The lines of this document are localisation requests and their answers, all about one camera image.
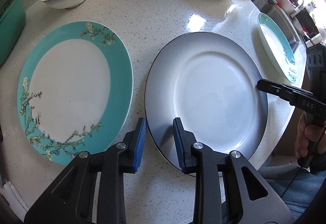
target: teal container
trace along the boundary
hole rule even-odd
[[[7,0],[0,9],[0,65],[14,47],[26,22],[22,0]]]

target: speckled countertop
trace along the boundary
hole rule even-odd
[[[40,39],[60,25],[96,21],[112,28],[125,43],[134,72],[134,94],[127,121],[117,141],[144,117],[143,97],[148,70],[154,58],[173,38],[190,31],[211,31],[239,44],[254,60],[263,78],[286,82],[274,69],[258,35],[258,9],[250,0],[87,0],[67,11],[51,9],[37,0],[23,0],[26,26],[7,61],[0,68],[0,125],[4,134],[4,156],[9,179],[31,206],[63,166],[40,156],[20,127],[16,93],[18,79],[29,52]],[[197,15],[206,20],[201,28],[189,23]],[[305,48],[295,52],[301,87]],[[268,122],[264,137],[250,162],[259,168],[282,136],[294,108],[268,95]],[[125,175],[127,222],[186,223],[193,214],[195,179],[168,164],[147,135],[141,167]]]

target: human hand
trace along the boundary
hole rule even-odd
[[[309,140],[317,142],[325,127],[319,127],[316,125],[308,125],[304,120],[304,113],[302,113],[298,123],[298,134],[295,142],[294,154],[296,159],[300,157],[306,157],[308,154]],[[321,141],[317,146],[318,154],[326,152],[326,135],[323,135]]]

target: plate rim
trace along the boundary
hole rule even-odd
[[[126,116],[125,116],[125,119],[123,120],[123,123],[122,123],[122,125],[121,125],[121,128],[120,128],[120,130],[119,130],[119,132],[117,133],[117,135],[115,136],[115,138],[112,140],[112,142],[107,146],[107,148],[104,150],[104,151],[106,151],[111,145],[112,145],[112,143],[116,140],[116,138],[118,137],[118,135],[120,134],[120,132],[121,132],[121,130],[122,130],[122,128],[124,127],[124,125],[125,125],[125,123],[126,123],[126,121],[127,121],[127,118],[128,118],[128,116],[129,116],[129,112],[130,112],[130,108],[131,108],[131,103],[132,103],[132,98],[133,98],[133,94],[134,94],[134,73],[133,73],[133,67],[132,67],[132,62],[131,62],[131,58],[130,58],[130,54],[129,54],[129,52],[128,52],[128,49],[127,49],[127,47],[126,47],[126,45],[124,44],[124,42],[122,41],[122,39],[119,37],[119,35],[114,31],[114,30],[112,30],[110,27],[108,27],[108,26],[106,26],[106,25],[104,25],[104,24],[102,24],[102,23],[99,23],[99,22],[96,22],[96,21],[92,21],[92,20],[78,20],[78,21],[72,21],[72,22],[68,22],[68,23],[65,23],[65,24],[63,24],[63,25],[60,25],[60,26],[58,26],[58,27],[56,27],[55,29],[53,29],[53,30],[51,30],[50,32],[48,32],[45,36],[43,36],[35,45],[34,45],[34,47],[30,50],[30,52],[28,53],[28,56],[26,57],[26,59],[25,59],[25,61],[24,61],[24,63],[23,63],[23,66],[22,66],[22,69],[21,69],[21,72],[20,72],[20,75],[19,75],[19,78],[18,78],[18,83],[17,83],[17,90],[16,90],[16,97],[17,97],[17,101],[16,101],[16,103],[17,103],[17,106],[16,106],[16,109],[17,109],[17,115],[18,115],[18,119],[19,119],[19,124],[20,124],[20,128],[21,128],[21,130],[22,130],[22,134],[24,135],[24,138],[29,142],[29,139],[27,138],[27,136],[25,135],[25,133],[24,133],[24,131],[23,131],[23,128],[22,128],[22,124],[21,124],[21,121],[20,121],[20,113],[19,113],[19,94],[18,94],[18,89],[19,89],[19,86],[21,85],[21,78],[22,78],[22,73],[23,73],[23,69],[24,69],[24,67],[25,67],[25,65],[26,65],[26,62],[27,62],[27,60],[30,58],[30,54],[31,54],[31,52],[35,49],[35,47],[45,38],[45,37],[47,37],[50,33],[52,33],[53,31],[55,31],[55,30],[57,30],[57,29],[59,29],[59,28],[61,28],[61,27],[63,27],[63,26],[66,26],[66,25],[69,25],[69,24],[74,24],[74,23],[80,23],[80,22],[84,22],[84,23],[87,23],[87,22],[89,22],[89,23],[95,23],[95,24],[99,24],[99,25],[101,25],[101,26],[103,26],[103,27],[105,27],[105,28],[108,28],[110,31],[112,31],[114,34],[115,34],[115,36],[121,41],[121,43],[123,44],[123,46],[124,46],[124,48],[125,48],[125,50],[126,50],[126,52],[127,52],[127,55],[128,55],[128,64],[130,64],[130,69],[131,69],[131,93],[130,93],[130,99],[128,99],[129,100],[129,104],[128,104],[128,110],[126,111]],[[36,148],[34,145],[32,145],[33,146],[33,149],[35,150],[35,151],[37,151],[38,152],[38,154],[39,155],[41,155],[41,156],[43,156],[42,155],[42,153],[40,153],[39,152],[39,148]],[[60,164],[60,165],[67,165],[67,164],[65,164],[65,163],[61,163],[61,162],[54,162],[54,163],[56,163],[56,164]]]
[[[167,159],[167,157],[165,157],[165,155],[161,152],[161,150],[160,150],[160,148],[158,147],[158,145],[156,144],[156,142],[155,142],[155,140],[154,140],[154,137],[153,137],[153,134],[152,134],[152,132],[151,132],[151,129],[149,128],[149,123],[148,123],[148,121],[147,121],[147,113],[146,113],[146,88],[147,88],[147,81],[148,81],[148,77],[149,77],[149,74],[150,74],[150,72],[151,72],[151,69],[152,69],[152,67],[153,67],[153,65],[154,65],[154,63],[155,63],[155,61],[156,61],[156,59],[159,57],[159,55],[160,55],[160,53],[163,51],[163,49],[167,46],[167,45],[169,45],[172,41],[174,41],[175,39],[177,39],[177,38],[179,38],[179,37],[181,37],[181,36],[184,36],[184,35],[188,35],[188,34],[193,34],[193,33],[211,33],[211,34],[216,34],[216,35],[220,35],[220,36],[222,36],[222,37],[224,37],[224,38],[227,38],[227,39],[229,39],[230,41],[232,41],[233,43],[235,43],[237,46],[239,46],[240,48],[242,48],[239,44],[237,44],[235,41],[233,41],[232,39],[230,39],[230,38],[228,38],[228,37],[225,37],[225,36],[223,36],[223,35],[221,35],[221,34],[218,34],[218,33],[214,33],[214,32],[209,32],[209,31],[197,31],[197,32],[187,32],[187,33],[184,33],[184,34],[181,34],[181,35],[179,35],[179,36],[177,36],[177,37],[175,37],[175,38],[173,38],[172,40],[170,40],[160,51],[159,51],[159,53],[156,55],[156,57],[155,57],[155,59],[153,60],[153,62],[152,62],[152,64],[151,64],[151,67],[149,68],[149,71],[148,71],[148,74],[147,74],[147,76],[146,76],[146,82],[145,82],[145,90],[144,90],[144,112],[145,112],[145,118],[146,118],[146,124],[147,124],[147,129],[148,129],[148,132],[149,132],[149,134],[151,135],[151,139],[152,139],[152,141],[154,142],[154,144],[155,144],[155,147],[157,148],[157,150],[160,152],[160,154],[163,156],[163,158],[170,164],[170,165],[172,165],[175,169],[177,169],[178,171],[181,171],[181,169],[180,168],[178,168],[178,167],[176,167],[174,164],[172,164],[168,159]],[[248,52],[247,51],[245,51],[244,49],[243,49],[243,51],[250,57],[250,55],[248,54]],[[254,62],[254,60],[250,57],[250,59],[252,60],[252,62],[253,62],[253,64],[256,66],[256,68],[257,68],[257,70],[258,70],[258,72],[259,72],[259,74],[260,74],[260,76],[261,76],[261,78],[262,78],[262,75],[261,75],[261,73],[260,73],[260,70],[259,70],[259,68],[257,67],[257,64]],[[267,99],[267,93],[264,93],[265,94],[265,96],[264,97],[266,97],[266,102],[267,102],[267,112],[266,112],[266,125],[265,125],[265,130],[266,130],[266,126],[267,126],[267,120],[268,120],[268,99]],[[260,139],[260,142],[259,142],[259,144],[258,144],[258,146],[256,147],[256,149],[255,149],[255,151],[252,153],[252,155],[248,158],[248,160],[254,155],[254,153],[256,152],[256,150],[258,149],[258,147],[259,147],[259,145],[260,145],[260,143],[261,143],[261,141],[262,141],[262,138],[263,138],[263,136],[264,136],[264,133],[262,134],[262,136],[261,136],[261,139]],[[190,176],[193,176],[193,177],[196,177],[196,174],[188,174],[188,175],[190,175]]]

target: plate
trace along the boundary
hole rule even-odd
[[[145,87],[145,114],[162,155],[180,169],[172,122],[213,150],[257,149],[267,123],[267,95],[258,91],[260,72],[235,42],[209,32],[181,35],[155,58]]]
[[[275,69],[295,83],[297,65],[291,46],[278,25],[263,13],[258,14],[259,37]]]
[[[67,165],[80,151],[106,150],[127,118],[132,66],[108,27],[78,21],[56,28],[31,51],[19,79],[22,130],[47,159]]]

